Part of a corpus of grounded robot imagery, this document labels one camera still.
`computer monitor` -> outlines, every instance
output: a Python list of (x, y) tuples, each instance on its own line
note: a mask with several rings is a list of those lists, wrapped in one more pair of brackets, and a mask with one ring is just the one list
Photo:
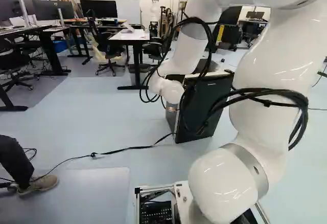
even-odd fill
[[(24, 0), (28, 15), (35, 14), (32, 0)], [(0, 0), (0, 20), (22, 16), (19, 0)]]
[(246, 17), (247, 18), (255, 18), (255, 12), (248, 11), (247, 14), (246, 14)]
[(255, 18), (262, 19), (264, 15), (265, 15), (265, 12), (256, 12)]
[(60, 19), (58, 8), (61, 9), (64, 19), (74, 18), (74, 9), (71, 2), (33, 0), (37, 20)]
[(227, 8), (222, 12), (218, 23), (224, 25), (236, 25), (239, 20), (241, 10), (242, 7)]
[(116, 1), (80, 0), (84, 17), (93, 10), (97, 18), (117, 18)]

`dark pants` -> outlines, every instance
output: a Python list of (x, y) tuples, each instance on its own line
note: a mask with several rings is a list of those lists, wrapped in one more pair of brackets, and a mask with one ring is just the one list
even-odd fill
[(21, 188), (29, 187), (34, 168), (15, 138), (0, 135), (0, 163)]

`cable bundle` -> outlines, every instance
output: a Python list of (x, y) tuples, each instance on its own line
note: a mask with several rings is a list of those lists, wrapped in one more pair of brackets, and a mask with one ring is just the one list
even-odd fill
[[(175, 31), (177, 30), (178, 27), (181, 27), (183, 25), (187, 25), (187, 24), (200, 24), (203, 26), (207, 38), (208, 38), (208, 45), (209, 45), (209, 55), (208, 55), (208, 59), (207, 62), (203, 68), (203, 70), (201, 71), (201, 73), (199, 74), (198, 78), (195, 79), (194, 83), (192, 85), (189, 85), (180, 100), (179, 103), (179, 110), (180, 110), (180, 116), (184, 117), (184, 113), (185, 113), (185, 109), (187, 108), (188, 104), (190, 104), (190, 100), (192, 99), (192, 96), (194, 95), (194, 93), (196, 92), (196, 85), (197, 83), (207, 74), (208, 72), (208, 68), (210, 66), (211, 63), (211, 59), (212, 59), (212, 51), (211, 51), (211, 46), (213, 44), (215, 44), (215, 40), (213, 37), (213, 34), (211, 32), (211, 29), (209, 28), (208, 25), (212, 25), (212, 24), (217, 24), (217, 22), (212, 22), (212, 23), (206, 23), (203, 20), (197, 18), (197, 17), (188, 17), (186, 15), (186, 19), (180, 21), (174, 28), (173, 31), (171, 32), (169, 38), (168, 38), (168, 47), (166, 52), (164, 53), (164, 55), (162, 56), (162, 59), (158, 62), (158, 65), (155, 66), (154, 68), (151, 69), (151, 71), (149, 72), (149, 74), (146, 76), (145, 80), (143, 81), (142, 85), (146, 85), (148, 86), (150, 78), (152, 77), (152, 75), (154, 74), (154, 72), (157, 72), (158, 75), (160, 76), (159, 72), (158, 72), (158, 68), (159, 66), (162, 64), (162, 62), (165, 60), (167, 53), (168, 53), (168, 49), (170, 48), (173, 36)], [(154, 97), (150, 98), (148, 91), (145, 91), (146, 93), (146, 97), (147, 99), (144, 100), (142, 97), (142, 90), (140, 89), (139, 91), (139, 97), (140, 99), (144, 102), (144, 103), (150, 103), (150, 102), (156, 102), (159, 98), (160, 95), (155, 95)], [(226, 98), (229, 98), (231, 96), (234, 95), (240, 95), (236, 98), (233, 98), (229, 101), (223, 102), (223, 100), (225, 100)], [(287, 104), (287, 103), (278, 103), (278, 102), (273, 102), (270, 100), (263, 100), (263, 99), (259, 99), (257, 97), (260, 96), (266, 96), (266, 95), (279, 95), (279, 96), (283, 96), (286, 97), (288, 99), (290, 99), (291, 101), (294, 102), (294, 104)], [(271, 89), (271, 88), (242, 88), (239, 90), (234, 90), (231, 91), (230, 93), (228, 93), (227, 95), (221, 96), (218, 100), (216, 100), (214, 102), (214, 104), (211, 106), (206, 119), (202, 122), (202, 125), (195, 129), (195, 130), (191, 130), (188, 128), (187, 123), (185, 122), (185, 119), (183, 119), (184, 121), (184, 127), (186, 129), (186, 131), (188, 131), (189, 133), (195, 134), (195, 135), (201, 135), (205, 128), (208, 126), (209, 120), (210, 118), (220, 109), (223, 109), (227, 106), (230, 106), (232, 104), (235, 104), (237, 102), (243, 101), (243, 100), (247, 100), (250, 99), (252, 101), (255, 102), (259, 102), (262, 103), (265, 107), (269, 107), (270, 105), (275, 105), (275, 106), (284, 106), (284, 107), (295, 107), (295, 108), (299, 108), (301, 110), (301, 115), (299, 120), (297, 121), (291, 135), (289, 138), (289, 150), (293, 149), (298, 142), (301, 140), (306, 127), (307, 127), (307, 123), (308, 123), (308, 99), (302, 95), (299, 92), (296, 91), (292, 91), (292, 90), (288, 90), (288, 89)], [(294, 142), (292, 143), (293, 138), (295, 137), (295, 135), (298, 133), (297, 138), (294, 140)]]

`monitor stand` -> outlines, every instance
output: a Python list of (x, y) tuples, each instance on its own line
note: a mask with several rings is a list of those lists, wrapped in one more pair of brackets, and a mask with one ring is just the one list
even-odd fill
[(19, 0), (19, 5), (20, 5), (20, 9), (22, 11), (22, 17), (24, 18), (24, 21), (25, 21), (25, 27), (30, 28), (29, 15), (27, 13), (24, 0)]
[(32, 15), (32, 20), (33, 20), (33, 24), (34, 24), (34, 25), (36, 25), (36, 26), (39, 25), (38, 22), (37, 22), (37, 19), (36, 19), (35, 14)]
[(59, 14), (59, 18), (60, 18), (60, 24), (61, 24), (61, 27), (65, 27), (65, 23), (63, 21), (63, 17), (62, 17), (62, 13), (61, 13), (61, 8), (58, 8), (58, 14)]

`person's leg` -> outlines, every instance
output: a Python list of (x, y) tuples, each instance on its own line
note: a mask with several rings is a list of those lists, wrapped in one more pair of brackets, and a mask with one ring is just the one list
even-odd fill
[(30, 186), (34, 168), (15, 138), (0, 135), (0, 163), (20, 188)]
[(16, 139), (0, 135), (0, 163), (18, 185), (18, 193), (47, 191), (58, 184), (58, 177), (33, 176), (34, 168)]

